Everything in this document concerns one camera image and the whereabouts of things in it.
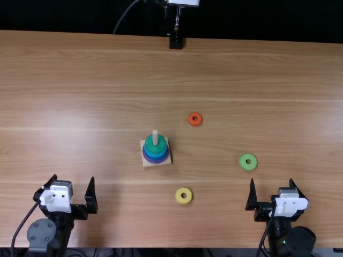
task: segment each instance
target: red ring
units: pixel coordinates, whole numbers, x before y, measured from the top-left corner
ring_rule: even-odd
[[[197,113],[197,112],[192,112],[189,116],[188,116],[188,122],[189,124],[191,124],[192,126],[199,126],[203,121],[202,116]]]

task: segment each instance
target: wooden table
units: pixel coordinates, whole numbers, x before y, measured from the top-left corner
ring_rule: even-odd
[[[154,128],[173,164],[143,169]],[[179,51],[161,37],[0,32],[1,246],[56,173],[74,203],[95,177],[99,213],[76,221],[71,247],[257,247],[250,178],[261,201],[293,178],[309,199],[294,225],[343,247],[342,167],[342,45],[187,39]],[[188,206],[175,201],[183,186]]]

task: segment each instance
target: blue ring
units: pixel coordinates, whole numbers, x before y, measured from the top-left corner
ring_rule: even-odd
[[[167,154],[168,154],[168,148],[166,149],[166,151],[164,152],[163,155],[159,154],[159,155],[160,155],[159,157],[152,157],[152,156],[150,156],[150,154],[148,153],[148,151],[146,150],[146,148],[143,147],[143,154],[144,154],[145,156],[147,156],[150,160],[159,161],[159,160],[161,160],[161,159],[163,159],[163,158],[165,158],[165,157],[167,156]]]
[[[165,156],[166,152],[168,151],[168,145],[167,145],[167,147],[166,147],[166,150],[164,150],[164,151],[163,151],[162,153],[160,153],[160,154],[153,154],[153,153],[150,153],[150,152],[148,151],[148,149],[146,149],[145,145],[143,145],[143,149],[144,149],[146,155],[147,155],[149,158],[158,160],[158,159],[161,159],[161,158],[163,158],[163,157]]]
[[[167,154],[166,154],[166,156],[164,158],[156,161],[156,160],[152,160],[148,156],[146,156],[145,155],[145,151],[143,150],[143,157],[144,157],[144,159],[146,159],[150,163],[161,163],[161,162],[164,162],[168,158],[168,156],[169,156],[169,151],[167,151]]]

